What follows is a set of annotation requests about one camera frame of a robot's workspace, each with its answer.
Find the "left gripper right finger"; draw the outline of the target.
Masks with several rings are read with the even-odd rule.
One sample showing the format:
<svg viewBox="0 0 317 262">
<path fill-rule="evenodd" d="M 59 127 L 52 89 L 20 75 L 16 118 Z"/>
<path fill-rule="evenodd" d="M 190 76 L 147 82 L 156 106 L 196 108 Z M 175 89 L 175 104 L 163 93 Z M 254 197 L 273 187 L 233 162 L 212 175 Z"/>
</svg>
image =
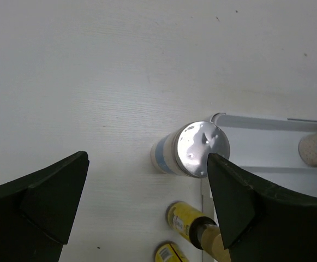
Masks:
<svg viewBox="0 0 317 262">
<path fill-rule="evenodd" d="M 232 261 L 317 261 L 317 198 L 211 153 L 207 173 Z"/>
</svg>

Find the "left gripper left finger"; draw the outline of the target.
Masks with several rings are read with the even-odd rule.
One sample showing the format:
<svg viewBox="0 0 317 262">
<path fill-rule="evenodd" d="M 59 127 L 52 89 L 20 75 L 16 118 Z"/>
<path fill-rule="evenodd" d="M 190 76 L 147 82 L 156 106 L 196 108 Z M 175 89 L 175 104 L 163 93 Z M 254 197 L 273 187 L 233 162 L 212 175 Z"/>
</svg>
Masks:
<svg viewBox="0 0 317 262">
<path fill-rule="evenodd" d="M 79 151 L 0 185 L 0 261 L 59 261 L 89 167 Z"/>
</svg>

